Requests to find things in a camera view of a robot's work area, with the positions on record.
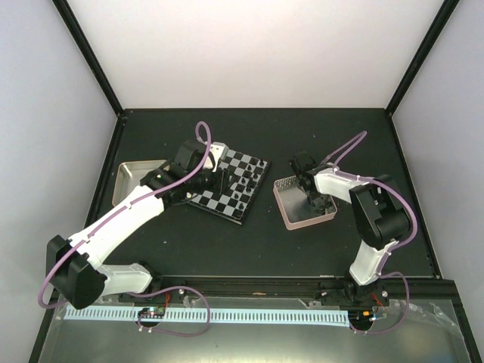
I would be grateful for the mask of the pink metal tin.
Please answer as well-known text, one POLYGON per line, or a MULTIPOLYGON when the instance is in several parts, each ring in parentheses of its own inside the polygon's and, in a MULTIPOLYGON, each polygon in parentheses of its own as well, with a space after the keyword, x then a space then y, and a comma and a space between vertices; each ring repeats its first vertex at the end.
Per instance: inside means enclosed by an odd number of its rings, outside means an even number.
POLYGON ((337 214, 337 205, 331 196, 318 195, 311 201, 295 175, 278 179, 273 193, 287 230, 292 231, 328 222, 337 214))

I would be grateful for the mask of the gold metal tin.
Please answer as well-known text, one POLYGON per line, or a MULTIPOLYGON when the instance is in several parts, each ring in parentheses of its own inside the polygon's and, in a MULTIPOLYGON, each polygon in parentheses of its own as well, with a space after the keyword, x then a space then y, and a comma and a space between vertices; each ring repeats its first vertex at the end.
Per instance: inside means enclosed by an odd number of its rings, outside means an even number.
POLYGON ((157 169, 164 162, 165 160, 140 160, 121 163, 116 174, 112 205, 120 204, 149 171, 157 169))

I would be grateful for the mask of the left black frame post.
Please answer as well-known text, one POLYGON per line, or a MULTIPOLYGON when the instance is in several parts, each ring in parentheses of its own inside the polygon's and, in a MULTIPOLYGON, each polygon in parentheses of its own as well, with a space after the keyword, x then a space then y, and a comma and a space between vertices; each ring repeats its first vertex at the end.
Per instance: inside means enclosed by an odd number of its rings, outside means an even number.
POLYGON ((91 70, 95 80, 100 86, 105 98, 107 99, 113 112, 119 116, 123 113, 124 109, 116 96, 112 85, 110 84, 95 52, 88 41, 76 15, 73 12, 69 2, 67 0, 52 0, 57 12, 66 25, 71 37, 76 43, 77 48, 80 50, 88 68, 91 70))

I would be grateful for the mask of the black frame post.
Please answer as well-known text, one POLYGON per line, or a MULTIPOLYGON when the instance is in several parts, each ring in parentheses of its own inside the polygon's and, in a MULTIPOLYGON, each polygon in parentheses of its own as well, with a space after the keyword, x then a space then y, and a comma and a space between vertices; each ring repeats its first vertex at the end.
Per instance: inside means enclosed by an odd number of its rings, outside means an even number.
POLYGON ((453 15, 456 7, 459 4, 459 0, 445 0, 442 2, 436 16, 433 18, 430 27, 425 33, 423 40, 420 42, 413 58, 411 59, 408 68, 404 72, 395 92, 390 98, 389 103, 386 106, 385 112, 389 116, 393 116, 409 90, 412 82, 415 80, 425 60, 436 44, 439 36, 444 30, 447 22, 453 15))
POLYGON ((73 12, 69 2, 67 0, 52 0, 57 12, 66 25, 71 37, 76 43, 77 48, 80 50, 88 68, 91 70, 95 80, 100 86, 105 98, 107 99, 113 112, 119 116, 123 113, 124 109, 116 96, 112 85, 110 84, 95 52, 88 41, 76 15, 73 12))

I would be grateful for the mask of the right black frame post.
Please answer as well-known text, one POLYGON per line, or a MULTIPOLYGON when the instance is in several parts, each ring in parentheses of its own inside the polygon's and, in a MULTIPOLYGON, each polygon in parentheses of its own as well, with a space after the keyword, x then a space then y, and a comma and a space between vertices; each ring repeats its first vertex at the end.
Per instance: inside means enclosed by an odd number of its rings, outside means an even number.
POLYGON ((420 42, 413 58, 411 59, 408 68, 404 72, 395 92, 390 98, 389 103, 386 106, 385 112, 389 116, 393 116, 409 90, 412 82, 415 80, 425 60, 436 44, 439 36, 444 30, 447 22, 453 15, 456 7, 459 4, 459 0, 445 0, 442 2, 436 16, 433 18, 430 27, 425 33, 423 40, 420 42))

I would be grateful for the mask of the black and silver chessboard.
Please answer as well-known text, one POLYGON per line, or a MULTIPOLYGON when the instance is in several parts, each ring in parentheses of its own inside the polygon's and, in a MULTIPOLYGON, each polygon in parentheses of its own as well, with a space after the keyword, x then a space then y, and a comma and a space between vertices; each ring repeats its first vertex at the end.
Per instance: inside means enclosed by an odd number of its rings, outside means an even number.
POLYGON ((188 204, 205 212, 212 213, 215 216, 227 219, 230 222, 242 225, 245 222, 249 210, 256 199, 256 195, 271 167, 271 162, 262 158, 250 156, 249 154, 244 154, 240 151, 228 149, 225 158, 219 162, 219 166, 220 169, 228 169, 231 172, 229 191, 225 194, 215 194, 212 191, 204 191, 201 194, 195 195, 188 204), (251 158, 256 160, 256 165, 252 165, 254 168, 252 172, 247 170, 251 158), (265 161, 265 166, 263 168, 258 166, 259 160, 265 161), (243 173, 245 171, 251 173, 249 178, 244 178, 243 173), (259 180, 254 180, 256 183, 254 188, 248 188, 248 181, 253 180, 253 174, 259 174, 259 180), (239 181, 241 178, 246 180, 246 184, 244 185, 244 190, 239 192, 236 190, 236 187, 240 185, 239 181), (234 193, 240 194, 239 200, 234 199, 234 193), (246 204, 244 210, 239 209, 240 203, 246 204), (234 212, 236 210, 239 210, 242 213, 240 219, 234 217, 234 212))

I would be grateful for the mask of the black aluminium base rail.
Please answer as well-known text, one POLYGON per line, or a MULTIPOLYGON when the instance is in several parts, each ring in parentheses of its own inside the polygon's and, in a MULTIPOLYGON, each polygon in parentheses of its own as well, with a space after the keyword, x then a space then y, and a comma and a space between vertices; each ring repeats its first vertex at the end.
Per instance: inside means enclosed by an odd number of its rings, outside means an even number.
POLYGON ((391 299, 449 299, 460 300, 453 281, 438 278, 408 278, 399 276, 379 280, 367 287, 357 287, 348 278, 263 278, 263 277, 208 277, 159 276, 145 293, 174 287, 172 301, 179 301, 188 288, 206 297, 262 297, 316 299, 326 306, 369 306, 376 301, 388 304, 391 299))

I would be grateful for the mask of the small green circuit board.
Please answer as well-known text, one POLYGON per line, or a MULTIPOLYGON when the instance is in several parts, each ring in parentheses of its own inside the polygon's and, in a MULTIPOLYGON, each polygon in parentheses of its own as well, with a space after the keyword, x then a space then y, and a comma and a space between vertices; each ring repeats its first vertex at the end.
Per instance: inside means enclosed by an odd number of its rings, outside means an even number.
POLYGON ((164 307, 145 307, 138 313, 140 318, 162 318, 165 315, 164 307))

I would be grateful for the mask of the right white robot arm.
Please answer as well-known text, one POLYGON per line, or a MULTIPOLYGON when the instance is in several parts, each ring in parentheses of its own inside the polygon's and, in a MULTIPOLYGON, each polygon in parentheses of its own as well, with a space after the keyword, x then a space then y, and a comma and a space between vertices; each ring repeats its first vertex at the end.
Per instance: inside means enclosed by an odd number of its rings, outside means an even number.
POLYGON ((293 156, 289 164, 312 211, 330 212, 335 198, 351 205, 361 243, 342 290, 349 304, 361 305, 383 277, 393 250, 405 243, 402 238, 416 235, 415 213, 388 175, 372 178, 342 172, 334 163, 317 164, 306 152, 293 156))

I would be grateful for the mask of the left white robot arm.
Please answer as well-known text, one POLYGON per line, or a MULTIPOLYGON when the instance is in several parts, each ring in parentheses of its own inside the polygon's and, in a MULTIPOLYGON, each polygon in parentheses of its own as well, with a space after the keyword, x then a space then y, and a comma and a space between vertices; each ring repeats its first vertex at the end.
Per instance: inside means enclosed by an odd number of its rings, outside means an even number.
POLYGON ((46 247, 45 281, 75 309, 105 295, 134 293, 153 302, 162 283, 142 263, 106 265, 107 257, 146 222, 171 206, 204 191, 228 189, 229 174, 220 163, 228 153, 223 143, 186 141, 175 158, 149 171, 111 211, 67 239, 57 235, 46 247))

